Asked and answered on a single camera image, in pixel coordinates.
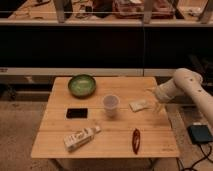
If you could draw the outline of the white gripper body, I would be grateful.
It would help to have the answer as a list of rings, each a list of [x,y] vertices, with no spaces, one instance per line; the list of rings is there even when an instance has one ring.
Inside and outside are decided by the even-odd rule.
[[[169,102],[176,95],[176,86],[172,79],[168,80],[165,83],[158,85],[154,94],[159,102]]]

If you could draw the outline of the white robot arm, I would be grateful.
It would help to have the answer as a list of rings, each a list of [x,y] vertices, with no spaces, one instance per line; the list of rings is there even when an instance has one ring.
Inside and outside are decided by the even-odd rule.
[[[203,77],[187,68],[176,69],[171,79],[150,88],[159,103],[167,103],[181,94],[188,95],[213,127],[213,96],[201,86]]]

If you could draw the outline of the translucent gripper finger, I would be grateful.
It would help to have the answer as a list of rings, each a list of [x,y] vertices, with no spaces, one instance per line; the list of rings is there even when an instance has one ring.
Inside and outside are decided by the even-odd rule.
[[[155,87],[147,88],[146,91],[154,93],[155,92]]]
[[[164,107],[164,103],[156,102],[154,112],[159,113]]]

